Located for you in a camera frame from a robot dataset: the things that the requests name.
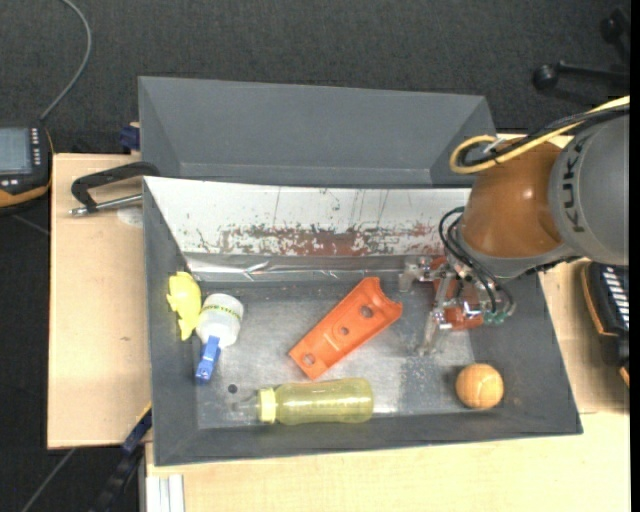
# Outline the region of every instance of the yellow cable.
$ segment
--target yellow cable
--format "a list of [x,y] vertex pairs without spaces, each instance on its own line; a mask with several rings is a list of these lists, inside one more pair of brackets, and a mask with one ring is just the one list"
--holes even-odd
[[[599,107],[596,107],[592,110],[589,110],[587,113],[593,113],[593,112],[599,112],[601,110],[605,110],[608,108],[615,108],[615,107],[620,107],[620,106],[624,106],[627,104],[631,104],[631,97],[630,96],[625,96],[623,98],[618,98],[616,100],[612,100],[609,101],[607,103],[603,103],[602,105],[600,105]],[[477,137],[471,137],[470,139],[464,141],[462,144],[460,144],[456,149],[454,149],[453,153],[451,154],[451,158],[449,158],[449,165],[451,167],[451,170],[453,172],[456,172],[458,174],[472,174],[475,172],[480,172],[480,171],[484,171],[487,169],[490,169],[491,167],[494,167],[498,164],[502,164],[504,162],[507,162],[508,160],[511,160],[512,158],[521,155],[522,153],[525,153],[526,151],[529,151],[530,149],[539,146],[540,144],[547,142],[548,140],[552,139],[553,137],[556,137],[557,135],[561,135],[569,130],[571,130],[572,128],[575,128],[576,126],[580,126],[582,123],[584,123],[584,121],[579,121],[577,123],[573,123],[567,126],[563,126],[562,128],[559,128],[553,132],[549,132],[545,135],[542,135],[530,142],[528,142],[527,144],[523,145],[522,147],[519,147],[518,149],[515,149],[513,151],[509,151],[508,153],[501,155],[501,156],[497,156],[492,160],[489,160],[487,162],[482,162],[480,164],[475,164],[475,165],[458,165],[458,158],[460,157],[460,153],[462,151],[467,150],[468,148],[473,147],[474,145],[478,145],[480,143],[483,142],[487,142],[487,143],[493,143],[496,142],[498,139],[496,137],[493,137],[491,135],[479,135]]]

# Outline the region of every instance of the orange plastic block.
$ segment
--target orange plastic block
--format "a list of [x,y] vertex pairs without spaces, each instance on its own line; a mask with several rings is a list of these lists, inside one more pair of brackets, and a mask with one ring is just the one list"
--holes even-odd
[[317,379],[401,315],[402,304],[393,302],[383,293],[380,280],[366,277],[289,351],[289,355],[310,379]]

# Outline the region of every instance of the white bottle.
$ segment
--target white bottle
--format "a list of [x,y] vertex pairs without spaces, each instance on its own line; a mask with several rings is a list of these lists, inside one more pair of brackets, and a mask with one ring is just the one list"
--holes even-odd
[[196,379],[211,379],[221,349],[233,345],[238,339],[243,315],[244,306],[231,295],[214,293],[206,298],[196,326],[196,333],[202,340],[202,356],[196,369]]

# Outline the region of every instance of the black carpet floor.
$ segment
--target black carpet floor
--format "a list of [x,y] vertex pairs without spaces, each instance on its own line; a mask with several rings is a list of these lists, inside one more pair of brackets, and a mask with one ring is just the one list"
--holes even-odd
[[[503,131],[531,131],[607,101],[609,84],[562,80],[542,94],[532,71],[559,59],[608,67],[598,31],[608,0],[77,0],[93,52],[46,119],[57,152],[122,152],[140,75],[486,96]],[[630,0],[622,6],[630,13]],[[59,0],[0,1],[0,121],[37,118],[85,51]],[[21,511],[68,452],[46,450],[49,203],[0,217],[0,510]],[[115,447],[67,459],[33,511],[86,510]],[[117,510],[136,509],[135,490]]]

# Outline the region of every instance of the black device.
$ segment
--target black device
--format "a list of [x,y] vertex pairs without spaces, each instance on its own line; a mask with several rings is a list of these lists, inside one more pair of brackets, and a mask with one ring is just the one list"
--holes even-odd
[[629,267],[590,262],[582,271],[582,289],[602,358],[620,368],[629,386]]
[[51,147],[40,123],[0,122],[0,213],[44,195],[51,181]]

